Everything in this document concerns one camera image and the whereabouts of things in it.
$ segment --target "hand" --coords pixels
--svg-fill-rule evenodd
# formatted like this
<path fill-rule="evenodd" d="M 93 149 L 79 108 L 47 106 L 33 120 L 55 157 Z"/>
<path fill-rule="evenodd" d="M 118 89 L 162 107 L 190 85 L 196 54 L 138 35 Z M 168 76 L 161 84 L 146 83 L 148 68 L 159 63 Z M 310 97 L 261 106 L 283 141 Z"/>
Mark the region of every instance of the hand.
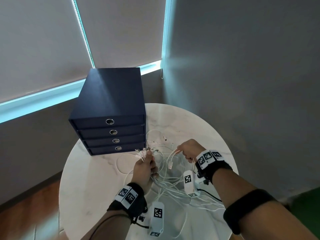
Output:
<path fill-rule="evenodd" d="M 194 161 L 197 161 L 196 157 L 206 149 L 196 140 L 190 139 L 179 145 L 177 150 L 182 151 L 182 154 L 186 156 L 186 159 L 192 163 L 192 158 L 194 158 Z"/>
<path fill-rule="evenodd" d="M 156 166 L 152 152 L 147 151 L 145 160 L 142 161 L 142 159 L 140 159 L 134 165 L 131 182 L 140 185 L 144 194 L 146 194 L 149 192 L 152 185 L 151 177 L 159 177 L 158 167 Z"/>

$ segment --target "green object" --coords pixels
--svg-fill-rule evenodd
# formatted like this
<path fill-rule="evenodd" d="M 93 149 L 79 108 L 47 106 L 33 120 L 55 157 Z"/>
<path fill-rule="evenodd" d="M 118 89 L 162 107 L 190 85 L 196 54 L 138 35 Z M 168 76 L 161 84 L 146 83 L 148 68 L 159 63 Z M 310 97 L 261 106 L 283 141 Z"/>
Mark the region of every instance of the green object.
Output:
<path fill-rule="evenodd" d="M 317 238 L 320 238 L 320 187 L 296 198 L 291 206 L 291 212 Z"/>

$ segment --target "white marble tabletop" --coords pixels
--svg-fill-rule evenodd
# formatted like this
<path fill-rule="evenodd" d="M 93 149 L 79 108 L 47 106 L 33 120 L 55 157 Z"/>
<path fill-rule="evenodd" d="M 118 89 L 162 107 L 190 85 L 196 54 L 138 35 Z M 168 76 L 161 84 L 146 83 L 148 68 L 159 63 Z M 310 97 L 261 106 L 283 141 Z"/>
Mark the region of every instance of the white marble tabletop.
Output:
<path fill-rule="evenodd" d="M 154 130 L 148 133 L 148 140 L 161 140 L 161 133 L 156 131 L 159 130 L 170 144 L 174 144 L 173 149 L 193 138 L 205 148 L 218 150 L 238 173 L 234 158 L 222 137 L 206 121 L 189 111 L 166 104 L 146 104 L 146 129 Z M 136 160 L 123 153 L 90 156 L 78 140 L 66 161 L 59 190 L 60 219 L 69 240 L 81 239 L 100 220 Z M 211 184 L 205 185 L 205 189 L 218 196 Z M 147 202 L 151 203 L 155 196 L 150 191 L 146 196 Z M 177 236 L 185 213 L 186 224 L 176 239 L 229 239 L 231 230 L 222 218 L 223 209 L 209 212 L 188 205 L 182 207 L 168 197 L 161 197 L 159 201 L 165 205 L 164 231 L 159 239 Z M 126 239 L 154 238 L 147 235 L 146 229 L 132 225 Z"/>

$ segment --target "left hand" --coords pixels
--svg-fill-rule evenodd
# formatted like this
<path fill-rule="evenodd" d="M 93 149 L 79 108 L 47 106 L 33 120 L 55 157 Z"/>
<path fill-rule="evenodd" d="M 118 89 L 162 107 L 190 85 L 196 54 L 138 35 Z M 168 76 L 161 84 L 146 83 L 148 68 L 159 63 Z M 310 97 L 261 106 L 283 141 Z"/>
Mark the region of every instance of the left hand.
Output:
<path fill-rule="evenodd" d="M 149 192 L 152 185 L 151 177 L 158 178 L 159 174 L 155 158 L 152 155 L 152 152 L 149 150 L 146 153 L 145 160 L 142 161 L 139 159 L 134 165 L 131 182 L 140 185 L 144 194 L 146 194 Z"/>

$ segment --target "drawer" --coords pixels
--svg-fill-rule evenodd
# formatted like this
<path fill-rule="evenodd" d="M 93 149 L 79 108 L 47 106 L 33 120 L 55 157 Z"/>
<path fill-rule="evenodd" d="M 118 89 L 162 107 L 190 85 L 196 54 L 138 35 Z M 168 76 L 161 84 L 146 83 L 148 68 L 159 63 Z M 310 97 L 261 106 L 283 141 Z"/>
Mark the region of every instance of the drawer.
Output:
<path fill-rule="evenodd" d="M 144 124 L 140 125 L 129 125 L 129 126 L 119 126 L 119 127 L 108 127 L 108 128 L 98 128 L 98 129 L 82 129 L 78 133 L 82 136 L 83 140 L 87 139 L 97 139 L 103 137 L 119 137 L 119 136 L 131 136 L 144 134 Z"/>
<path fill-rule="evenodd" d="M 124 145 L 109 145 L 109 146 L 101 146 L 101 147 L 94 147 L 89 148 L 92 155 L 101 155 L 101 154 L 110 154 L 110 153 L 119 153 L 119 152 L 132 152 L 135 149 L 142 150 L 146 147 L 145 142 L 139 143 L 131 143 L 131 144 L 124 144 Z"/>
<path fill-rule="evenodd" d="M 80 130 L 89 128 L 144 124 L 144 115 L 96 117 L 86 119 L 74 119 L 72 121 L 76 128 Z"/>
<path fill-rule="evenodd" d="M 119 136 L 119 137 L 109 137 L 109 138 L 101 138 L 94 140 L 85 140 L 84 142 L 88 147 L 101 147 L 108 145 L 120 145 L 120 144 L 128 144 L 128 143 L 136 143 L 144 141 L 144 134 L 134 135 L 134 136 Z"/>

